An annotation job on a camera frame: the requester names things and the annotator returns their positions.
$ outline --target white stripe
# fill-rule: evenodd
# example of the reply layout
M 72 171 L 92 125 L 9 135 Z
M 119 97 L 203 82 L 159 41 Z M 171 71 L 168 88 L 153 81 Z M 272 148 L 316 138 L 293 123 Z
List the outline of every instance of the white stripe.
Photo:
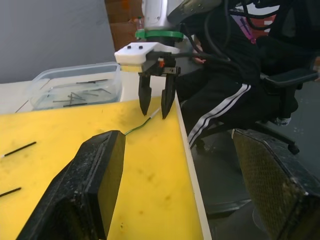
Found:
M 231 109 L 238 99 L 248 92 L 251 89 L 251 86 L 242 84 L 242 87 L 239 89 L 237 93 L 234 95 L 226 98 L 223 100 L 218 106 L 216 106 L 214 109 L 212 109 L 210 112 L 203 115 L 197 124 L 193 127 L 192 131 L 190 132 L 188 136 L 189 144 L 192 145 L 194 141 L 197 139 L 197 137 L 202 133 L 202 131 L 209 125 L 209 122 L 213 118 L 218 118 L 221 115 L 225 114 L 229 109 Z
M 243 93 L 246 89 L 247 89 L 247 85 L 246 84 L 242 84 L 241 88 L 238 90 L 238 92 L 236 92 L 234 95 L 229 96 L 228 98 L 224 99 L 218 106 L 216 106 L 214 109 L 212 109 L 210 112 L 206 113 L 205 115 L 203 115 L 198 122 L 196 123 L 196 125 L 193 127 L 193 129 L 191 130 L 191 132 L 189 133 L 188 136 L 188 141 L 191 142 L 191 140 L 193 139 L 194 135 L 197 133 L 197 131 L 202 127 L 202 125 L 204 124 L 206 118 L 217 114 L 218 112 L 220 112 L 221 110 L 223 110 L 233 99 L 235 99 L 237 96 L 239 96 L 241 93 Z

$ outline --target green wire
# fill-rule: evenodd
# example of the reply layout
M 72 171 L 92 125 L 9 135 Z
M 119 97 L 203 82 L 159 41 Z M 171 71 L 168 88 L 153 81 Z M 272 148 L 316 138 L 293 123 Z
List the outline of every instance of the green wire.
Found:
M 127 131 L 124 135 L 127 136 L 128 134 L 134 132 L 135 130 L 139 130 L 139 129 L 143 128 L 151 119 L 152 119 L 152 117 L 149 117 L 149 118 L 144 122 L 144 124 L 142 124 L 142 125 L 140 125 L 140 126 L 137 126 L 136 128 L 131 129 L 130 131 Z

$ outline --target plastic container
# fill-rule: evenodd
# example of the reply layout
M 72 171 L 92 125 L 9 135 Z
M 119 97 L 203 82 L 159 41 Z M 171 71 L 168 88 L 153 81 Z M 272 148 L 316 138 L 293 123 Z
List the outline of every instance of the plastic container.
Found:
M 42 72 L 27 89 L 33 110 L 119 102 L 120 65 L 107 62 Z

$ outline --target black stick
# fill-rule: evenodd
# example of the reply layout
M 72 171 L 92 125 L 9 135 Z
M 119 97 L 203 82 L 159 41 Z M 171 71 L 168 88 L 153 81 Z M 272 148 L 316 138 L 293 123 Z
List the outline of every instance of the black stick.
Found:
M 91 95 L 91 96 L 96 96 L 96 97 L 98 97 L 98 96 L 99 96 L 98 94 L 92 94 L 92 93 L 86 93 L 86 92 L 84 92 L 84 93 L 82 93 L 82 94 L 85 94 L 85 95 Z
M 73 96 L 72 94 L 71 95 L 68 95 L 68 98 L 71 98 L 71 99 L 78 99 L 78 100 L 81 100 L 81 101 L 85 101 L 84 98 L 82 97 L 76 97 L 76 96 Z
M 95 84 L 96 82 L 103 82 L 108 81 L 109 79 L 102 79 L 102 80 L 93 80 L 93 81 L 83 81 L 83 82 L 76 82 L 76 84 Z
M 82 97 L 81 97 L 81 96 L 79 96 L 78 94 L 76 94 L 76 93 L 74 93 L 74 92 L 71 92 L 71 94 L 73 94 L 73 95 L 75 95 L 76 97 L 78 97 L 78 98 L 82 99 Z
M 59 100 L 59 101 L 52 101 L 53 103 L 64 103 L 64 102 L 70 102 L 70 100 Z
M 81 106 L 81 105 L 87 105 L 88 103 L 77 103 L 77 104 L 70 104 L 70 105 L 63 105 L 64 108 L 66 107 L 73 107 L 73 106 Z
M 16 192 L 16 191 L 19 191 L 19 190 L 21 190 L 21 187 L 17 187 L 17 188 L 15 188 L 15 189 L 13 189 L 13 190 L 7 191 L 7 192 L 5 192 L 5 193 L 1 193 L 1 194 L 0 194 L 0 198 L 6 196 L 6 195 L 8 195 L 8 194 L 12 194 L 12 193 L 14 193 L 14 192 Z
M 103 89 L 103 88 L 98 88 L 98 89 L 91 90 L 91 91 L 105 91 L 105 92 L 108 93 L 108 94 L 112 94 L 111 92 L 109 92 L 109 91 L 107 91 L 107 90 L 105 90 L 105 89 Z
M 28 145 L 22 146 L 22 147 L 14 150 L 14 151 L 11 151 L 11 152 L 3 155 L 2 158 L 6 157 L 6 156 L 9 156 L 9 155 L 11 155 L 11 154 L 14 154 L 14 153 L 16 153 L 16 152 L 18 152 L 18 151 L 20 151 L 20 150 L 22 150 L 22 149 L 25 149 L 25 148 L 27 148 L 27 147 L 30 147 L 30 146 L 32 146 L 33 144 L 36 144 L 36 143 L 37 143 L 37 142 L 34 141 L 34 142 L 32 142 L 32 143 L 29 143 Z

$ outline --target mesh panel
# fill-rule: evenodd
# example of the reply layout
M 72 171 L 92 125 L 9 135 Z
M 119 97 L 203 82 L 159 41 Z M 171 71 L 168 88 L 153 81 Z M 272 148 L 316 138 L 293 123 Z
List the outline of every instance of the mesh panel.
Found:
M 272 239 L 288 239 L 285 225 L 298 199 L 295 185 L 264 144 L 237 132 L 233 140 L 245 185 L 265 228 Z
M 306 0 L 307 15 L 311 22 L 311 28 L 313 31 L 320 31 L 320 1 L 319 0 Z

